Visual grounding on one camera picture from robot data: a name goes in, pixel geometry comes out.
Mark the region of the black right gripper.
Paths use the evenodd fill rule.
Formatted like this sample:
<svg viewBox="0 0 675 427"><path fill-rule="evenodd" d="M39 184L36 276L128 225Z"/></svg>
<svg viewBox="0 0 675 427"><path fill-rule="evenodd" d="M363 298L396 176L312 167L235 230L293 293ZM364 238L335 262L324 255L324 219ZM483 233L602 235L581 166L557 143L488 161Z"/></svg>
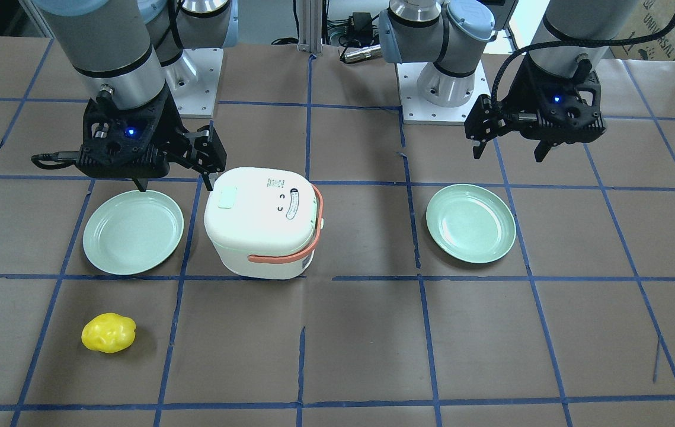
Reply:
<svg viewBox="0 0 675 427"><path fill-rule="evenodd" d="M93 178L132 179L147 192L149 179L167 176L170 163L177 163L202 175L212 192L216 173L226 170L218 133L210 125L189 132L169 89L134 109L117 109L112 95L102 91L88 101L83 127L76 167Z"/></svg>

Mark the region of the green plate near left arm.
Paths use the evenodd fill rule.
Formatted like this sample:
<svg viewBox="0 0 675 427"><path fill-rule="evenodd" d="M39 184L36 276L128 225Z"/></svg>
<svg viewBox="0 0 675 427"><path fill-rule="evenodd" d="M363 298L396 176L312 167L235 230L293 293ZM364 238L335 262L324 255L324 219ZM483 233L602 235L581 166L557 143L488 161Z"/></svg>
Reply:
<svg viewBox="0 0 675 427"><path fill-rule="evenodd" d="M516 240L510 208L494 192L473 184L454 184L435 192L425 221L438 247L470 264L502 259Z"/></svg>

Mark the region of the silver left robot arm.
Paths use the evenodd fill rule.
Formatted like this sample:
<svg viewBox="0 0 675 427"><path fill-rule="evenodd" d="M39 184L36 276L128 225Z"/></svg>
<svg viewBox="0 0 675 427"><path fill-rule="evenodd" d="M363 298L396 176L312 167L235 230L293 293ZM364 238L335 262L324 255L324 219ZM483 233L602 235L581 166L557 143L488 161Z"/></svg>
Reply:
<svg viewBox="0 0 675 427"><path fill-rule="evenodd" d="M461 106L472 97L476 68L505 24L513 1L391 1L378 16L384 59L423 63L417 87L430 103ZM560 144L590 143L605 133L596 65L617 38L634 1L551 1L502 100L503 62L489 94L478 94L465 135L480 158L489 141L518 132L535 140L541 162Z"/></svg>

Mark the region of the green plate near right arm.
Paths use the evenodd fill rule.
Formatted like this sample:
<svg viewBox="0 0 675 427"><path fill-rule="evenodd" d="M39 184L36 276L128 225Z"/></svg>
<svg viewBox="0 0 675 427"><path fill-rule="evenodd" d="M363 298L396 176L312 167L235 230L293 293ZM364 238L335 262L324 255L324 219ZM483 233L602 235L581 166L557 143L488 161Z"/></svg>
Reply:
<svg viewBox="0 0 675 427"><path fill-rule="evenodd" d="M183 232L183 212L174 199L156 191L129 191L94 211L85 225L82 246L99 270L131 275L168 259Z"/></svg>

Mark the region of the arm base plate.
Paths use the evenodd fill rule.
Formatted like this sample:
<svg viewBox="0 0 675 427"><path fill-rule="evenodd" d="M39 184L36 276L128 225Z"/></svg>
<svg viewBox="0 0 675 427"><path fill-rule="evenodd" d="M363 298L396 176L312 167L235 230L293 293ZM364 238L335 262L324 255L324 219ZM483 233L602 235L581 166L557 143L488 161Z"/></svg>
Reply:
<svg viewBox="0 0 675 427"><path fill-rule="evenodd" d="M478 96L490 92L482 63L464 78L431 63L397 64L396 73L403 120L412 125L462 126Z"/></svg>
<svg viewBox="0 0 675 427"><path fill-rule="evenodd" d="M194 119L215 116L223 58L221 48L189 49L163 67L180 116Z"/></svg>

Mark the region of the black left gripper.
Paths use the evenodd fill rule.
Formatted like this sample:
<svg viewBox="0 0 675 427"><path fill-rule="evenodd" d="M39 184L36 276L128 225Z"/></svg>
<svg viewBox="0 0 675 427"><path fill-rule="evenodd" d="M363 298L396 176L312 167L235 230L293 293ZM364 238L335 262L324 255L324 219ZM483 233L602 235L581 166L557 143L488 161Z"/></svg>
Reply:
<svg viewBox="0 0 675 427"><path fill-rule="evenodd" d="M543 162L558 143L589 143L605 133L597 73L589 59L575 65L573 76L557 77L526 57L504 100L479 95L465 120L474 159L481 159L492 139L510 132L540 140L536 162Z"/></svg>

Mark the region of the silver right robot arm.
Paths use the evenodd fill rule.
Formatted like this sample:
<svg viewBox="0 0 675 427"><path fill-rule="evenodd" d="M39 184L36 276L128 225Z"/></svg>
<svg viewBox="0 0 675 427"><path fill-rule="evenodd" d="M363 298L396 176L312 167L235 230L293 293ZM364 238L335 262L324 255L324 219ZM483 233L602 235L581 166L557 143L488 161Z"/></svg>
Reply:
<svg viewBox="0 0 675 427"><path fill-rule="evenodd" d="M172 164L208 190L226 168L212 118L223 50L239 37L235 1L37 1L89 92L82 144L37 154L44 170L75 167L96 179L131 179L139 191Z"/></svg>

